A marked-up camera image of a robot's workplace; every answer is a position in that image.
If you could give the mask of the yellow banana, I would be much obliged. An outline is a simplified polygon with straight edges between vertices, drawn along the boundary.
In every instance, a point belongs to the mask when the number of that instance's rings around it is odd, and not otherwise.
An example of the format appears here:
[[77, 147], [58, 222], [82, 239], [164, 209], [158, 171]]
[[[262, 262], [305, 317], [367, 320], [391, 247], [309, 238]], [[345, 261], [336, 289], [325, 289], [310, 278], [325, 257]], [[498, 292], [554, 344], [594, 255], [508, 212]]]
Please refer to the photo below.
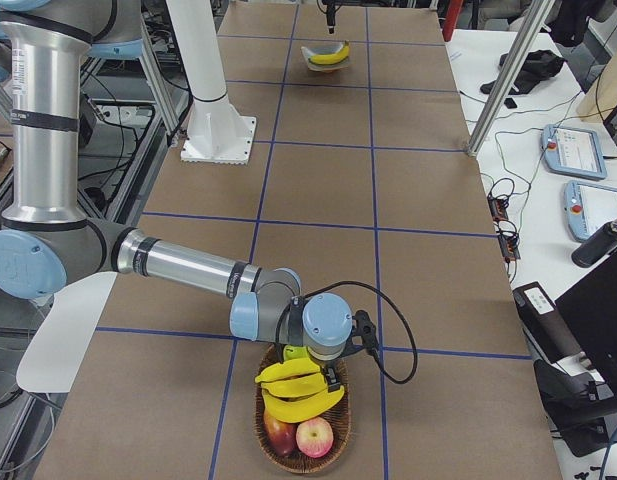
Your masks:
[[262, 382], [260, 386], [270, 395], [283, 399], [312, 396], [327, 389], [326, 380], [320, 373]]
[[321, 367], [310, 358], [295, 358], [283, 363], [275, 363], [264, 368], [254, 379], [259, 384], [262, 382], [275, 382], [286, 380], [294, 376], [319, 373]]
[[350, 46], [347, 41], [339, 43], [336, 47], [326, 53], [312, 53], [308, 60], [311, 64], [317, 66], [332, 66], [337, 65], [349, 58]]
[[334, 407], [342, 400], [346, 394], [346, 389], [341, 387], [332, 392], [323, 390], [298, 400], [283, 400], [271, 395], [266, 390], [262, 390], [261, 393], [265, 410], [273, 418], [285, 423], [301, 423], [318, 417]]

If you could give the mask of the woven wicker basket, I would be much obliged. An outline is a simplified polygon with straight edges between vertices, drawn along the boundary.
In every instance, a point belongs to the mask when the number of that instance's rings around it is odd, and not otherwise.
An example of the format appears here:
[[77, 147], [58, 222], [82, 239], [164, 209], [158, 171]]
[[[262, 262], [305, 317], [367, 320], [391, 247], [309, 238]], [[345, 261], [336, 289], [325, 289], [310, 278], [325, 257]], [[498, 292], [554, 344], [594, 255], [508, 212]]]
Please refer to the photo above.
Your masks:
[[278, 467], [311, 474], [336, 461], [352, 430], [349, 375], [342, 360], [322, 364], [304, 347], [269, 347], [257, 371], [254, 424]]

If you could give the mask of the green pear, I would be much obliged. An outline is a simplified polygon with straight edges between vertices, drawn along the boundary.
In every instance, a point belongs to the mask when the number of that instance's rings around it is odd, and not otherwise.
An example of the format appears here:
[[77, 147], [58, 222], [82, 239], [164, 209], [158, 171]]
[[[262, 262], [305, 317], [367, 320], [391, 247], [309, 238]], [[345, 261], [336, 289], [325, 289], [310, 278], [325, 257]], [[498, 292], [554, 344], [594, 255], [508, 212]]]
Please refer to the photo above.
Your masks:
[[308, 358], [309, 353], [305, 346], [285, 345], [282, 351], [284, 361]]

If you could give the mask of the red mango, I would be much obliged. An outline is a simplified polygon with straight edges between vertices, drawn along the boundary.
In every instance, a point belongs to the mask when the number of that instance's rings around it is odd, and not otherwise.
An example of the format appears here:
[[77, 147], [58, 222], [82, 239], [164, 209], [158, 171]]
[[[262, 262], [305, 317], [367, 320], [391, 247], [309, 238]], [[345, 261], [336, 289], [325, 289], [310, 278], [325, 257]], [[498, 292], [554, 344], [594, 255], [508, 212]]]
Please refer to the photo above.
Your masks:
[[264, 429], [273, 451], [282, 457], [289, 456], [296, 449], [296, 429], [293, 423], [282, 422], [268, 410], [263, 414]]

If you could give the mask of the black cloth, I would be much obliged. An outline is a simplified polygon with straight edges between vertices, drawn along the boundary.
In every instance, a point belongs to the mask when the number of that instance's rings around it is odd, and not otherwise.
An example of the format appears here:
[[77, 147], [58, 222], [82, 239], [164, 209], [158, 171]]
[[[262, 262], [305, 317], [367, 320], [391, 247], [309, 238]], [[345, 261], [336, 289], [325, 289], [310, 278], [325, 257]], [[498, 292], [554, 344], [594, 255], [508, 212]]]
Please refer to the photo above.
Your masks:
[[530, 52], [509, 90], [509, 95], [528, 94], [539, 83], [559, 74], [565, 63], [565, 58], [551, 50]]

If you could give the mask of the black box with label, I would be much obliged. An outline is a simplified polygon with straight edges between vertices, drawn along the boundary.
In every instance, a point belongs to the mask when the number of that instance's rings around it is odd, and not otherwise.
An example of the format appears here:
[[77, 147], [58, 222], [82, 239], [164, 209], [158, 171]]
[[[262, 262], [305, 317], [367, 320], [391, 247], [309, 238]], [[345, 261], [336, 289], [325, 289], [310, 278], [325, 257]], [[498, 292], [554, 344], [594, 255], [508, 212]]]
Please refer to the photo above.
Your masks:
[[518, 315], [551, 363], [583, 352], [554, 301], [538, 282], [513, 290]]

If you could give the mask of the orange circuit board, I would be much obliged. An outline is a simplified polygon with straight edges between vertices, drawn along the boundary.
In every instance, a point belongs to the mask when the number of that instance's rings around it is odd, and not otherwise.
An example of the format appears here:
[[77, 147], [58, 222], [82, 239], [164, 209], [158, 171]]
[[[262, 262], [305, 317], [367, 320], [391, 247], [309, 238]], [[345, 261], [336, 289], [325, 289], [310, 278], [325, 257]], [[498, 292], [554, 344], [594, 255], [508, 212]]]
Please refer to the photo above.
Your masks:
[[503, 198], [496, 198], [489, 195], [487, 203], [494, 221], [508, 220], [507, 205], [508, 201]]

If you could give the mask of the black monitor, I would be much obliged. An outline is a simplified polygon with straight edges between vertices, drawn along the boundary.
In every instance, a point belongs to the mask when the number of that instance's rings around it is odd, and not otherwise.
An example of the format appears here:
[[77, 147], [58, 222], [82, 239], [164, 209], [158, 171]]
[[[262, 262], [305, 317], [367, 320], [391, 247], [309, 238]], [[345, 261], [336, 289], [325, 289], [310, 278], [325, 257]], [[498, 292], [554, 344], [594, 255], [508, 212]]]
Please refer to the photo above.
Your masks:
[[556, 301], [592, 366], [617, 393], [617, 250]]

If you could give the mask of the white chair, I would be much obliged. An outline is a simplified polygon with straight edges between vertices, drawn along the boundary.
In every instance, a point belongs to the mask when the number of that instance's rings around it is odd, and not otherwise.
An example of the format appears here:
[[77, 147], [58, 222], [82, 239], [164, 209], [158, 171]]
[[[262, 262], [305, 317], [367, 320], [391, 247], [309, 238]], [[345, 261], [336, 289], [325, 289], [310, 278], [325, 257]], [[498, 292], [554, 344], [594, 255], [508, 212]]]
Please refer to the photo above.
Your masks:
[[16, 373], [32, 393], [68, 393], [75, 381], [117, 275], [97, 273], [54, 295], [47, 317], [27, 347]]

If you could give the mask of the upper teach pendant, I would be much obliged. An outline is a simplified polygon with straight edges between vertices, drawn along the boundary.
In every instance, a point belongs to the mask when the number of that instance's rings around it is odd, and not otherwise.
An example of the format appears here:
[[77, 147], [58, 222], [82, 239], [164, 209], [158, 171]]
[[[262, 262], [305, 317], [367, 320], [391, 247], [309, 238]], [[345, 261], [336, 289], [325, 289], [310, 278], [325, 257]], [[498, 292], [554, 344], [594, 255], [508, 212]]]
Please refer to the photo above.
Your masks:
[[542, 131], [541, 148], [552, 173], [595, 181], [607, 178], [601, 143], [592, 130], [548, 124]]

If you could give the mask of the teach pendant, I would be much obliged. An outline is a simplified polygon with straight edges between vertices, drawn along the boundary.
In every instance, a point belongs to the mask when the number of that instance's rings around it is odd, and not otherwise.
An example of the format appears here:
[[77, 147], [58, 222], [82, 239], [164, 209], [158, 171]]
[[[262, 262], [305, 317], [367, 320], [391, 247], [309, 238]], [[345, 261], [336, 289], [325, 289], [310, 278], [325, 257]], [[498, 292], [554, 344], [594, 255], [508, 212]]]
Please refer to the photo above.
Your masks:
[[592, 130], [548, 124], [542, 131], [541, 148], [552, 173], [595, 181], [607, 178], [601, 143]]
[[571, 180], [564, 187], [564, 210], [572, 238], [582, 243], [617, 218], [617, 188]]

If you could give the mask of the black bottle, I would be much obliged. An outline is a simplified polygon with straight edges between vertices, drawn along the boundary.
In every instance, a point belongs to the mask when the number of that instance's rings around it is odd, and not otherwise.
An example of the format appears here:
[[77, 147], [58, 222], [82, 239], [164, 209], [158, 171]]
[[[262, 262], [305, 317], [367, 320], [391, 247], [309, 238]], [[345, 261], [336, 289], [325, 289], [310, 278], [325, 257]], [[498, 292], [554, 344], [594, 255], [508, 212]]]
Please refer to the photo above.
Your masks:
[[589, 268], [617, 247], [617, 218], [602, 225], [571, 254], [573, 263]]

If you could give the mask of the lower teach pendant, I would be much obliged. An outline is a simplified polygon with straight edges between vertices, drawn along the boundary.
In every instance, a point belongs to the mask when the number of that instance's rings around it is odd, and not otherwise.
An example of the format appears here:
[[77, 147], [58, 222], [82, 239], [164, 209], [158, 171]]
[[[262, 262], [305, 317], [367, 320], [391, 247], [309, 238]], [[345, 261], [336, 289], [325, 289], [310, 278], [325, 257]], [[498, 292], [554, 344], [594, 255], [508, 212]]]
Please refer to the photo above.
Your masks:
[[617, 218], [617, 188], [571, 180], [564, 187], [564, 210], [572, 238], [582, 243]]

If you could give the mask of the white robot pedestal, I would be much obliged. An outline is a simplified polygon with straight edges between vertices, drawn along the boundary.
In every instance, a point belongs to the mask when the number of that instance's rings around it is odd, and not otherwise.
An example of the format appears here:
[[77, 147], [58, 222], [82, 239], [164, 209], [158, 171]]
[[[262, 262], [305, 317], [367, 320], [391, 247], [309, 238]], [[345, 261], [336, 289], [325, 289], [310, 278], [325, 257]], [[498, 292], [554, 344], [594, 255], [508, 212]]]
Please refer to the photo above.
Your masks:
[[181, 159], [246, 164], [257, 119], [231, 104], [210, 3], [174, 0], [167, 8], [193, 97]]

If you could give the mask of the aluminium frame post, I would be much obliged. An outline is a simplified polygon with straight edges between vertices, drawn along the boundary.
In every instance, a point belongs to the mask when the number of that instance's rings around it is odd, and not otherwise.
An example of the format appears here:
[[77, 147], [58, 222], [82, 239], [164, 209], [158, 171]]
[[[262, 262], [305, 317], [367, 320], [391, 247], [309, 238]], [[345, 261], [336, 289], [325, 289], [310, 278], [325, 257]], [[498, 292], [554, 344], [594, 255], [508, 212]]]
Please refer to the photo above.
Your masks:
[[531, 3], [467, 143], [468, 156], [477, 157], [554, 3], [554, 0], [534, 0]]

